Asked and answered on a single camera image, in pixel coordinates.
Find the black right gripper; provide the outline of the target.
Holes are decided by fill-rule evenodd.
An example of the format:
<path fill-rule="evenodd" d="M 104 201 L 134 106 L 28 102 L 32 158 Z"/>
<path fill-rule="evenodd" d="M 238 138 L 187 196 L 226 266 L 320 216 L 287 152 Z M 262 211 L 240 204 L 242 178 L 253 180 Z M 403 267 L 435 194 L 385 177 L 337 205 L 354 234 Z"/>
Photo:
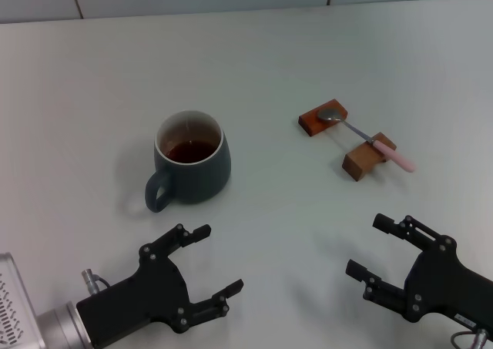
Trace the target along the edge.
<path fill-rule="evenodd" d="M 365 300 L 403 314 L 403 318 L 412 323 L 426 314 L 436 313 L 474 332 L 480 329 L 492 331 L 492 281 L 459 261 L 452 237 L 440 235 L 412 216 L 395 223 L 379 213 L 373 227 L 406 240 L 423 252 L 411 268 L 404 290 L 349 260 L 346 275 L 365 284 Z"/>

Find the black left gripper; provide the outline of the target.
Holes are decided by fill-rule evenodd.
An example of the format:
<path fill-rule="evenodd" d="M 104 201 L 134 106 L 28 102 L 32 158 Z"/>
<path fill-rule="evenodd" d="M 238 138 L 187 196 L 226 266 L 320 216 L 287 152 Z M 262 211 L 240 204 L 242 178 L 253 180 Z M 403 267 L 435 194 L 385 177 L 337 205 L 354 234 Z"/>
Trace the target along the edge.
<path fill-rule="evenodd" d="M 92 345 L 108 347 L 153 322 L 167 324 L 182 334 L 225 317 L 230 310 L 227 300 L 243 289 L 244 282 L 239 279 L 211 298 L 192 303 L 182 275 L 168 258 L 210 234 L 209 224 L 188 231 L 178 223 L 140 247 L 139 268 L 131 277 L 78 302 L 76 308 Z"/>

